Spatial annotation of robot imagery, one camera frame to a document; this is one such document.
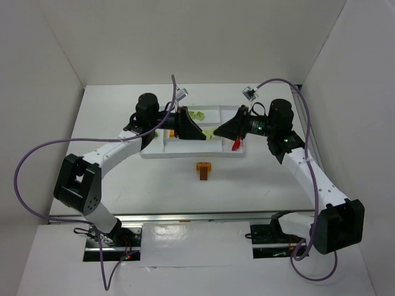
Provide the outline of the brown 2x2 lego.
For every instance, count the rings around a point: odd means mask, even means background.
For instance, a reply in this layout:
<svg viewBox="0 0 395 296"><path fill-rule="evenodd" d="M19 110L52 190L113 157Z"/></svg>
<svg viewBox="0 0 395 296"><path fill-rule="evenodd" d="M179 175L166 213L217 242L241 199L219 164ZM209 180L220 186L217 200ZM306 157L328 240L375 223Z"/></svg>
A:
<svg viewBox="0 0 395 296"><path fill-rule="evenodd" d="M200 167L199 179L201 181L207 181L208 180L208 175L209 175L209 169L206 166Z"/></svg>

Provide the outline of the red curved lego brick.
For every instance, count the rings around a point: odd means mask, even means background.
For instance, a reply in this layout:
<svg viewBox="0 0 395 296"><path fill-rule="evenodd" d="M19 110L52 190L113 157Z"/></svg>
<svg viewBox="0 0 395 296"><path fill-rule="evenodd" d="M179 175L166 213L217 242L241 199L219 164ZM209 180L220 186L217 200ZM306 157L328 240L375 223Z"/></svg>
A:
<svg viewBox="0 0 395 296"><path fill-rule="evenodd" d="M233 143L231 150L232 150L232 151L237 151L237 150L240 148L241 143L242 143L242 140L241 140L240 138L238 138L238 139Z"/></svg>

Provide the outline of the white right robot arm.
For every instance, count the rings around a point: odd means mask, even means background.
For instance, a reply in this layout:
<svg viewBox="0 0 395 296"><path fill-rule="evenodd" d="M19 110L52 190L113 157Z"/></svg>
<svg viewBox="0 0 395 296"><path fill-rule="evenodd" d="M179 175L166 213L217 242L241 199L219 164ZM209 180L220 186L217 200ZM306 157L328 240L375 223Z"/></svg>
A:
<svg viewBox="0 0 395 296"><path fill-rule="evenodd" d="M272 215L273 234L305 239L322 255L358 244L364 227L362 202L349 199L317 165L305 142L293 130L293 118L291 103L284 99L273 100L266 115L242 105L214 134L234 143L247 134L265 136L271 154L295 177L315 206L313 217L291 211Z"/></svg>

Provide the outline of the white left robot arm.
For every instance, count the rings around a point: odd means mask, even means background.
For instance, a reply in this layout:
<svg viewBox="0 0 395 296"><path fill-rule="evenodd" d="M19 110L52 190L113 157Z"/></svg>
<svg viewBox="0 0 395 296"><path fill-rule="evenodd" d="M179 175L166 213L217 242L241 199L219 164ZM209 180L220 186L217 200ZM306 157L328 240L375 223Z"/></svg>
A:
<svg viewBox="0 0 395 296"><path fill-rule="evenodd" d="M155 126L172 130L181 140L206 140L187 107L179 107L174 112L161 111L157 96L144 93L139 96L135 112L117 141L82 156L69 154L62 162L54 188L55 199L93 223L101 237L112 244L130 239L133 234L103 205L102 179L118 164L150 145L155 138Z"/></svg>

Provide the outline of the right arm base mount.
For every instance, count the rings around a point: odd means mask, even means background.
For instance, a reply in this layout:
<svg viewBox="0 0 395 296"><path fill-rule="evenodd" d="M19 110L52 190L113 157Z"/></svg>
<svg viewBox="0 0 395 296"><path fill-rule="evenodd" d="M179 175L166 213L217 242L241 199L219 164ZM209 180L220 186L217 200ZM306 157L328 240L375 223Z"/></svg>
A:
<svg viewBox="0 0 395 296"><path fill-rule="evenodd" d="M254 259L290 257L301 238L289 234L274 234L269 224L252 224L244 235L252 243Z"/></svg>

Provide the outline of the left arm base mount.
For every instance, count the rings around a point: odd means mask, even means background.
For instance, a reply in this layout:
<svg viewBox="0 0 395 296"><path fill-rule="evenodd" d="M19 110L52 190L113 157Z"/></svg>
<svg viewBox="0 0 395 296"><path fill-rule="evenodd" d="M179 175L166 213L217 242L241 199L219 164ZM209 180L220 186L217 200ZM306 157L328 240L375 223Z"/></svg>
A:
<svg viewBox="0 0 395 296"><path fill-rule="evenodd" d="M128 227L130 234L121 235L120 240L114 242L101 234L103 261L119 261L124 256L124 261L140 261L141 240L143 226L132 224ZM85 236L84 262L99 262L99 242L92 228L74 228L73 232Z"/></svg>

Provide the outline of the pale green sloped lego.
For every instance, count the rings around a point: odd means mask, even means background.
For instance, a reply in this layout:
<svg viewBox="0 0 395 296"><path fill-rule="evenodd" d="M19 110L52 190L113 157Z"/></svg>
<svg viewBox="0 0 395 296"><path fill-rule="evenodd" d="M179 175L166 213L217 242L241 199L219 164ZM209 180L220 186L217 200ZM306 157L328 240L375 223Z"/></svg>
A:
<svg viewBox="0 0 395 296"><path fill-rule="evenodd" d="M206 140L210 141L213 138L216 138L216 135L214 134L215 128L212 129L204 129L202 132L206 136Z"/></svg>

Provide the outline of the yellow lego brick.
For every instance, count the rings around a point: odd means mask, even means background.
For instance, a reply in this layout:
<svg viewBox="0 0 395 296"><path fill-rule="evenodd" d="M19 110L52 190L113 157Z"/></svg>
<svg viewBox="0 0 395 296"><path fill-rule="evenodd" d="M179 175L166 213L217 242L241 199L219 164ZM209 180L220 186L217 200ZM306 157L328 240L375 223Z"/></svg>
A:
<svg viewBox="0 0 395 296"><path fill-rule="evenodd" d="M211 172L212 164L210 162L197 162L196 163L196 170L200 171L202 168L204 170L207 170L208 172Z"/></svg>

